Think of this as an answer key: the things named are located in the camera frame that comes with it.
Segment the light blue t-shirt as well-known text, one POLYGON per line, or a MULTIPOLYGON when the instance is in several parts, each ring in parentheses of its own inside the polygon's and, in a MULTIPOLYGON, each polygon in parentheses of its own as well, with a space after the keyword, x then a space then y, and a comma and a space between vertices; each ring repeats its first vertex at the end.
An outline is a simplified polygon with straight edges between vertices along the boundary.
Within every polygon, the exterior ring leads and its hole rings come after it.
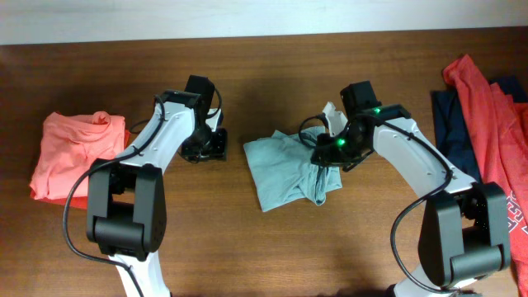
POLYGON ((313 149, 297 134, 279 130, 243 145, 263 212, 306 198, 325 203, 327 193, 342 188, 340 170, 311 163, 313 149))

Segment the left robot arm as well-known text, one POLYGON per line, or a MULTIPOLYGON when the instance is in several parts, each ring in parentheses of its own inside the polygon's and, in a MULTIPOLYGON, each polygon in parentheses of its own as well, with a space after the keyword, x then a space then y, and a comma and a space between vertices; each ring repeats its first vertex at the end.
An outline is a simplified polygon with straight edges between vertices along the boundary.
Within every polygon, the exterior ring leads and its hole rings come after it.
POLYGON ((153 116, 113 161, 96 160, 88 179, 87 238, 116 266, 128 296, 169 296, 158 249, 167 226, 163 174, 180 155, 191 163, 226 159, 218 92, 191 75, 182 91, 155 99, 153 116))

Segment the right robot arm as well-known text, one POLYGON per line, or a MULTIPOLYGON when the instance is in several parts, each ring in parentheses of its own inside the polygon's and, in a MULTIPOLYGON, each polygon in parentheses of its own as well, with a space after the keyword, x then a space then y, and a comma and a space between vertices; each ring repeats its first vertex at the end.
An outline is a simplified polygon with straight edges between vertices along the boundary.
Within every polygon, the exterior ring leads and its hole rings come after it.
POLYGON ((340 92, 343 111, 329 102, 315 117, 326 132, 316 138, 312 163, 348 172, 372 153, 387 160, 417 195, 397 216, 389 241, 398 258, 396 232, 403 218, 424 205, 419 264, 387 288, 387 296, 472 296, 468 285, 511 264, 504 190, 460 171, 422 134, 401 105, 383 105, 368 81, 340 92))

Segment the navy blue garment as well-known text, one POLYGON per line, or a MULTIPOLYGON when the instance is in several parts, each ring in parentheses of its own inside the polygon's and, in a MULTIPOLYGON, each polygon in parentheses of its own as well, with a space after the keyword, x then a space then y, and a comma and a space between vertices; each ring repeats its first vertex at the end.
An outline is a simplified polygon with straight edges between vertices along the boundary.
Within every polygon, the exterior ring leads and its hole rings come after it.
MULTIPOLYGON (((512 97, 513 106, 521 117, 527 117, 527 93, 516 76, 494 78, 501 90, 512 97)), ((477 182, 482 178, 474 155, 458 93, 455 89, 431 91, 431 103, 436 148, 463 173, 477 182)))

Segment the folded pink shirt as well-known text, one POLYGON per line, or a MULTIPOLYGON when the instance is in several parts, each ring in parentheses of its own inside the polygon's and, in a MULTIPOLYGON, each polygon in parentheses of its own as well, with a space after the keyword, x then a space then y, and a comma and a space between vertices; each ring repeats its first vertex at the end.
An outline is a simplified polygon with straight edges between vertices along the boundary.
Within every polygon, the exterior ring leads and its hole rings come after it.
POLYGON ((122 153, 129 138, 125 118, 53 112, 43 123, 40 156, 30 181, 31 198, 64 204, 74 182, 98 159, 122 153))

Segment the red printed shirt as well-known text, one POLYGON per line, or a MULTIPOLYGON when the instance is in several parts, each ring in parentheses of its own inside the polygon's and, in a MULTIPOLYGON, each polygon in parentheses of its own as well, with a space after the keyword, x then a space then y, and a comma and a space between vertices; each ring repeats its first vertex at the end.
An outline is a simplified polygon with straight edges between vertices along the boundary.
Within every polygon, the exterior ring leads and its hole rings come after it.
POLYGON ((455 87, 483 182, 507 196, 507 227, 519 294, 527 297, 527 104, 490 83, 467 54, 442 72, 455 87))

